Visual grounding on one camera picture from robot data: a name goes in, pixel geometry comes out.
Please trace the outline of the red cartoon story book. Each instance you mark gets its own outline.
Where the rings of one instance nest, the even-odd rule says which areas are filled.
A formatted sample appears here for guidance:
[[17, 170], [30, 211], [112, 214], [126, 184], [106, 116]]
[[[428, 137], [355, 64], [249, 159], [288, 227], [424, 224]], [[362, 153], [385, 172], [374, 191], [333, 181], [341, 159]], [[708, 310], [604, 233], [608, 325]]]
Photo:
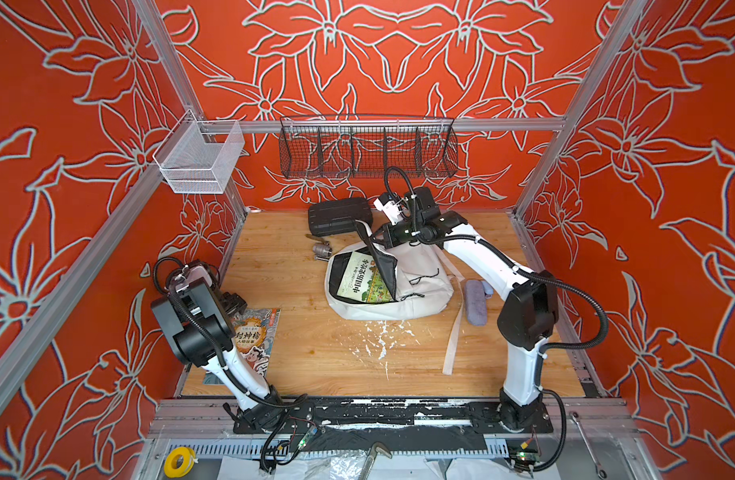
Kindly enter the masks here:
[[236, 333], [233, 341], [237, 351], [262, 377], [267, 374], [280, 316], [278, 308], [247, 309], [230, 320]]

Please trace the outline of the white student backpack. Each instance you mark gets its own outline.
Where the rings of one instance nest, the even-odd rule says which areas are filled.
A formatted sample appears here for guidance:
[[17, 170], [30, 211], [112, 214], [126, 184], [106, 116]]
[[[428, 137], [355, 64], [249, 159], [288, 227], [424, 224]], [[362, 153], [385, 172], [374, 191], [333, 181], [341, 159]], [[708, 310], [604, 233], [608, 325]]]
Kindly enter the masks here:
[[[329, 258], [324, 280], [324, 295], [329, 307], [341, 318], [352, 321], [409, 321], [437, 315], [447, 309], [455, 292], [463, 292], [461, 272], [439, 249], [405, 243], [384, 248], [371, 239], [371, 228], [363, 221], [354, 222], [359, 242], [343, 248]], [[377, 264], [393, 301], [365, 304], [336, 295], [344, 259], [351, 251], [369, 254]]]

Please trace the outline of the green history comic book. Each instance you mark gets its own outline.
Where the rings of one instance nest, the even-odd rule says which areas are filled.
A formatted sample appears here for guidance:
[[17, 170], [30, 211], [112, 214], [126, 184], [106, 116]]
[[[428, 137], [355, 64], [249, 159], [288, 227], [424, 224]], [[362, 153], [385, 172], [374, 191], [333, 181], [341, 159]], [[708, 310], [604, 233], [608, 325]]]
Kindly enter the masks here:
[[345, 264], [337, 285], [337, 296], [365, 304], [393, 301], [375, 260], [369, 254], [351, 251], [338, 259], [344, 259]]

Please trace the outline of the metal pipe elbow fitting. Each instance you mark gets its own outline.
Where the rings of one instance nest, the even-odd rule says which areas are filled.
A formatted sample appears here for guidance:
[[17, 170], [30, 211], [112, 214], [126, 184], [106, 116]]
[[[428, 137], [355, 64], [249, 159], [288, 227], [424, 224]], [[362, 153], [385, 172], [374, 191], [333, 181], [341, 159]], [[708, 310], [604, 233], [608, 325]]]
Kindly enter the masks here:
[[328, 261], [332, 256], [332, 248], [327, 242], [319, 242], [312, 246], [314, 259], [318, 261]]

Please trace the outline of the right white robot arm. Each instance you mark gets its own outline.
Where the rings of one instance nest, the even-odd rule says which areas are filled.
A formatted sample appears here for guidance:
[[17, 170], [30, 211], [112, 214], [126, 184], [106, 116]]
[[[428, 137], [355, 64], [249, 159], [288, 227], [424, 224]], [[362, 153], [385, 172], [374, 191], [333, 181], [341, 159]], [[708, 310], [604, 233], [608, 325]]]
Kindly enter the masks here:
[[[499, 391], [499, 422], [521, 432], [541, 415], [541, 372], [547, 352], [587, 350], [607, 338], [609, 316], [587, 292], [558, 280], [547, 270], [534, 272], [488, 242], [461, 214], [441, 211], [427, 188], [415, 188], [405, 170], [389, 166], [383, 172], [387, 193], [375, 202], [389, 222], [366, 238], [370, 250], [429, 245], [445, 250], [479, 274], [503, 300], [497, 327], [507, 342], [507, 377]], [[593, 338], [575, 343], [552, 342], [559, 321], [559, 289], [585, 300], [599, 318]]]

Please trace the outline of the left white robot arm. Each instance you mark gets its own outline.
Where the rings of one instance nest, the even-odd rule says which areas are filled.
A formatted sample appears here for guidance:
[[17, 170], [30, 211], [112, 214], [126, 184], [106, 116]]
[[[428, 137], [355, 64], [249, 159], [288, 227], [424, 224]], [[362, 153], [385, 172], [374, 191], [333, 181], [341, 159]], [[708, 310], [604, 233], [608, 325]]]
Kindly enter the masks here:
[[159, 293], [151, 311], [175, 357], [214, 375], [229, 389], [237, 406], [227, 412], [236, 424], [269, 429], [285, 412], [285, 404], [234, 343], [230, 316], [245, 310], [244, 300], [221, 291], [218, 271], [200, 260], [161, 257], [151, 278]]

